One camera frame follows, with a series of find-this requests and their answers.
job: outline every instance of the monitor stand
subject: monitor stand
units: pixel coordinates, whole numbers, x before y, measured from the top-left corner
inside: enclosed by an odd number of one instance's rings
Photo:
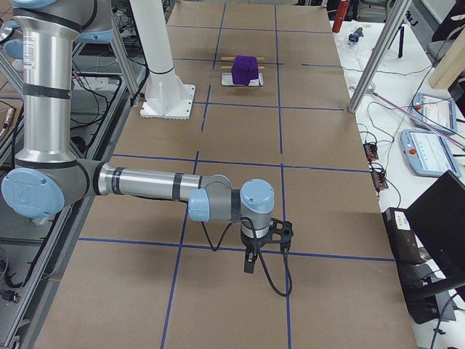
[[[397,262],[397,272],[399,273],[400,284],[403,290],[412,288],[421,288],[426,285],[426,282],[420,280],[430,280],[429,283],[434,283],[442,279],[437,278],[432,273],[432,269],[425,263],[420,265],[410,265],[403,262]],[[439,318],[442,308],[449,300],[449,292],[440,292],[434,296],[427,297],[423,301],[407,302],[408,312],[417,324],[423,324],[435,318]],[[456,316],[453,311],[455,303],[449,305],[442,317],[443,320],[455,321]]]

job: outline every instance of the white base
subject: white base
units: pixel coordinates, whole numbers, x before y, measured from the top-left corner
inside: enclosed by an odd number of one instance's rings
[[[144,118],[164,118],[164,119],[183,119],[190,117],[190,111],[194,103],[195,85],[184,85],[176,76],[177,91],[167,92],[163,89],[164,85],[160,83],[157,89],[152,90],[151,86],[147,87],[145,102],[142,105],[140,115]],[[177,93],[181,99],[176,102],[170,101],[169,94]]]
[[[243,87],[244,85],[234,85],[233,75],[231,73],[223,73],[221,77],[221,85],[223,86],[232,86],[232,87]],[[263,86],[263,74],[259,73],[259,78],[255,80],[250,80],[248,84],[249,87]]]

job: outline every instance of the white table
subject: white table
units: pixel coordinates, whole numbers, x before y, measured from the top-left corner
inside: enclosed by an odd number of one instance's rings
[[[383,28],[382,23],[357,23],[357,22],[344,22],[341,31],[334,34],[334,39],[338,47],[339,58],[341,65],[344,68],[362,70],[364,69],[368,58],[370,57],[371,50],[376,44],[376,41]],[[357,28],[362,27],[364,37],[354,47],[349,47],[347,39],[350,33],[353,33]],[[389,71],[398,73],[410,73],[420,71],[423,68],[431,65],[426,53],[421,48],[418,40],[416,39],[410,27],[405,27],[405,40],[403,57],[397,57],[397,50],[399,46],[399,38],[396,37],[391,49],[385,54],[379,71]],[[421,80],[428,72],[429,69],[421,73],[415,73],[408,76],[392,75],[386,73],[377,73],[373,79],[373,84],[376,92],[384,96],[393,103],[401,106],[410,104],[415,91],[417,90]],[[344,75],[347,83],[347,88],[354,87],[360,79],[362,73],[356,71],[348,71],[344,69]],[[438,90],[430,87],[428,79],[425,80],[420,92],[429,93],[441,97],[450,97],[447,90]],[[380,132],[372,126],[372,123],[367,114],[367,107],[370,102],[381,102],[374,96],[366,95],[362,104],[357,110],[357,122],[366,125],[369,132],[375,134],[378,140],[389,140],[389,136]],[[370,107],[370,114],[374,124],[383,129],[384,131],[395,136],[395,142],[389,154],[389,164],[387,164],[387,154],[389,150],[389,143],[379,144],[379,162],[384,167],[387,167],[387,178],[398,188],[402,195],[400,207],[409,207],[434,181],[434,178],[419,177],[412,173],[408,163],[403,155],[400,143],[400,131],[403,129],[414,129],[413,123],[410,119],[399,111],[391,111],[382,108],[378,105]],[[457,109],[458,118],[462,119],[460,111]],[[360,131],[365,131],[366,128],[359,125]],[[458,131],[465,134],[465,124],[458,124]],[[365,134],[361,134],[362,140],[365,139]],[[453,153],[460,153],[457,147],[450,145]],[[457,158],[463,173],[461,181],[465,181],[465,160],[464,158]],[[388,207],[396,207],[399,196],[394,188],[383,190],[380,193],[379,207],[381,212],[385,211]],[[438,267],[434,262],[428,262],[432,270],[437,270]],[[465,304],[461,298],[456,297],[455,302],[460,308],[464,308]],[[447,348],[455,346],[463,348],[465,344],[465,313],[456,311],[457,321],[450,321],[441,323],[440,328],[447,332],[444,335],[437,335],[435,348]],[[433,328],[436,327],[437,320],[429,321],[425,324],[418,325],[412,321],[413,330],[416,334],[416,339],[419,347],[429,348],[434,334]]]

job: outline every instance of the white stand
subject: white stand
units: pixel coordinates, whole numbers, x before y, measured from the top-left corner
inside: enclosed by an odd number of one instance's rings
[[[140,115],[188,119],[195,86],[184,85],[174,71],[173,57],[160,0],[130,0],[150,76]]]

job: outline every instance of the black band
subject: black band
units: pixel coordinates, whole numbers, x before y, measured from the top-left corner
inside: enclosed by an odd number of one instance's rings
[[[180,172],[177,172],[174,175],[173,191],[171,195],[173,196],[173,200],[175,201],[179,201],[181,199],[182,176],[184,176],[184,173],[180,173]]]
[[[47,22],[56,23],[64,27],[67,27],[69,29],[73,29],[74,31],[77,31],[78,33],[81,32],[80,24],[73,22],[72,20],[67,20],[66,18],[63,18],[63,17],[58,17],[55,15],[51,15],[49,13],[37,11],[36,9],[22,9],[22,8],[16,7],[13,9],[13,16],[32,17],[32,18],[36,18],[37,20],[45,20]]]
[[[116,167],[113,172],[113,178],[111,179],[111,190],[116,195],[123,195],[119,189],[119,180],[121,178],[121,173],[123,173],[126,167]]]
[[[58,98],[70,100],[71,91],[69,89],[54,89],[53,87],[23,84],[23,95],[33,97]]]
[[[154,74],[157,74],[157,75],[164,75],[164,74],[167,74],[167,73],[171,73],[173,70],[174,70],[174,65],[173,65],[173,68],[171,68],[169,71],[164,71],[163,73],[157,73],[156,71],[151,71],[151,70],[149,69],[149,71],[150,71],[151,73],[154,73]]]
[[[92,11],[92,15],[90,16],[87,23],[82,26],[82,30],[87,29],[94,22],[94,20],[95,20],[95,18],[97,16],[98,8],[99,8],[98,0],[94,0],[94,9]]]
[[[94,188],[94,192],[100,196],[102,193],[99,189],[99,178],[100,178],[100,171],[102,171],[102,167],[105,165],[105,162],[102,161],[98,166],[95,168],[94,176],[92,178],[92,187]]]
[[[240,222],[240,189],[231,190],[231,222]]]
[[[89,173],[87,173],[86,168],[79,161],[76,162],[76,165],[77,165],[77,167],[79,167],[82,170],[82,172],[84,173],[84,176],[86,178],[86,191],[84,192],[84,196],[85,196],[89,192],[89,188],[90,188]]]
[[[18,166],[26,167],[29,169],[68,169],[77,164],[77,160],[69,162],[32,162],[15,159]]]

